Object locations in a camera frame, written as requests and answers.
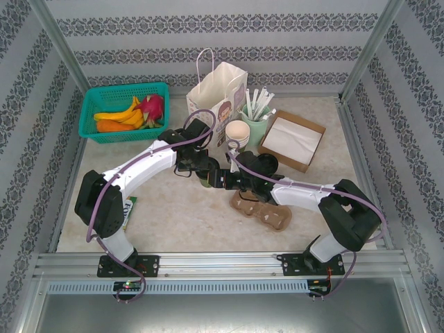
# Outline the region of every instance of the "white paper bag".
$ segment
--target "white paper bag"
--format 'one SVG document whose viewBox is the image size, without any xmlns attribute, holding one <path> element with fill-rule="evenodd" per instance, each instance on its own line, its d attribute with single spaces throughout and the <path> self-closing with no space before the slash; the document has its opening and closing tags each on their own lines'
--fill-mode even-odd
<svg viewBox="0 0 444 333">
<path fill-rule="evenodd" d="M 206 50 L 211 51 L 213 67 L 212 72 L 200 81 L 198 61 Z M 216 125 L 209 146 L 219 147 L 225 141 L 225 127 L 238 117 L 238 111 L 242 111 L 246 104 L 245 89 L 248 73 L 227 62 L 221 62 L 214 69 L 214 54 L 209 48 L 199 53 L 196 68 L 199 83 L 187 94 L 188 113 L 191 114 L 199 109 L 208 109 L 214 113 Z M 212 117 L 204 112 L 197 114 L 196 118 L 208 126 L 212 124 Z"/>
</svg>

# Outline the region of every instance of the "paper cup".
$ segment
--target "paper cup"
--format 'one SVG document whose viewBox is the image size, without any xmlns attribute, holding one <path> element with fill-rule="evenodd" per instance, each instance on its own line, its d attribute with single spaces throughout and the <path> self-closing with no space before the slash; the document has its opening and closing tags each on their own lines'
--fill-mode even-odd
<svg viewBox="0 0 444 333">
<path fill-rule="evenodd" d="M 244 151 L 245 146 L 250 139 L 250 127 L 241 120 L 231 121 L 228 123 L 227 127 L 225 127 L 225 138 L 227 142 L 229 140 L 239 142 L 239 150 Z M 230 142 L 228 147 L 237 148 L 237 144 L 235 142 Z"/>
<path fill-rule="evenodd" d="M 225 127 L 225 135 L 230 139 L 243 141 L 250 136 L 250 127 L 242 120 L 234 120 Z"/>
</svg>

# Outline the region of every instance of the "dragon fruit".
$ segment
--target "dragon fruit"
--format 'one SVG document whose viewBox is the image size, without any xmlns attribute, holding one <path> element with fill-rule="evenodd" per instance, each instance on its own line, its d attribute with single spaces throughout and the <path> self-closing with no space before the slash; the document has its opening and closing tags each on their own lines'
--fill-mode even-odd
<svg viewBox="0 0 444 333">
<path fill-rule="evenodd" d="M 148 95 L 134 109 L 140 109 L 144 115 L 145 124 L 149 128 L 154 128 L 156 120 L 164 116 L 164 98 L 157 94 Z"/>
</svg>

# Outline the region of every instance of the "paper bag handle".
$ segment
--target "paper bag handle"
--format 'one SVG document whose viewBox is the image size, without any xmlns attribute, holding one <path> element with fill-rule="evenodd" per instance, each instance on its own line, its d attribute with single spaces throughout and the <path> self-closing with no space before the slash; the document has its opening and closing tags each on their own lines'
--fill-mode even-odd
<svg viewBox="0 0 444 333">
<path fill-rule="evenodd" d="M 237 78 L 240 78 L 240 77 L 243 76 L 244 74 L 245 74 L 245 73 L 242 73 L 242 74 L 236 76 L 235 78 L 233 78 L 233 79 L 227 84 L 227 87 L 225 88 L 225 98 L 227 98 L 227 88 L 230 86 L 231 82 L 233 82 L 233 81 L 236 80 Z"/>
<path fill-rule="evenodd" d="M 199 85 L 198 85 L 198 87 L 199 87 L 199 89 L 198 89 L 198 90 L 199 90 L 199 93 L 200 93 L 199 58 L 200 58 L 200 56 L 202 55 L 202 53 L 204 53 L 206 50 L 210 50 L 210 51 L 211 51 L 211 59 L 212 59 L 212 70 L 211 70 L 211 72 L 214 71 L 214 53 L 213 53 L 213 50 L 211 50 L 210 47 L 207 47 L 206 49 L 203 49 L 203 50 L 199 53 L 199 55 L 197 56 L 197 59 L 196 59 L 197 79 L 199 80 Z"/>
</svg>

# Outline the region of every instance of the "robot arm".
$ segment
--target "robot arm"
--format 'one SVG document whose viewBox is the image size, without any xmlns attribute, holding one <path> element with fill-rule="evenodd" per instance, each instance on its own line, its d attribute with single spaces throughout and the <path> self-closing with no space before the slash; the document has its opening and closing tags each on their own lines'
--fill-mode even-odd
<svg viewBox="0 0 444 333">
<path fill-rule="evenodd" d="M 95 232 L 118 260 L 131 266 L 132 257 L 137 256 L 137 251 L 127 240 L 122 229 L 124 198 L 156 173 L 172 166 L 176 166 L 175 172 L 177 170 L 208 171 L 209 158 L 207 151 L 202 147 L 204 140 L 176 148 L 169 146 L 198 137 L 207 129 L 208 127 L 202 121 L 195 119 L 186 130 L 163 132 L 148 149 L 121 166 L 103 174 L 90 171 L 85 175 L 76 201 L 75 212 L 86 225 L 89 225 L 92 211 L 103 186 L 119 173 L 119 177 L 105 192 L 94 222 Z M 147 152 L 161 147 L 166 148 L 142 157 Z M 263 176 L 292 182 L 284 176 L 275 174 L 278 162 L 272 155 L 263 154 L 256 157 L 250 151 L 246 151 L 237 159 L 245 167 Z M 131 162 L 133 164 L 120 173 Z M 230 170 L 225 169 L 212 170 L 208 172 L 208 182 L 216 188 L 251 190 L 261 202 L 273 205 L 295 205 L 320 212 L 330 232 L 313 240 L 304 252 L 304 263 L 313 272 L 316 272 L 322 263 L 328 262 L 333 256 L 345 250 L 355 252 L 361 250 L 381 223 L 376 213 L 356 201 L 326 191 L 266 182 L 245 171 L 231 173 Z M 370 202 L 349 180 L 323 187 L 347 192 Z"/>
</svg>

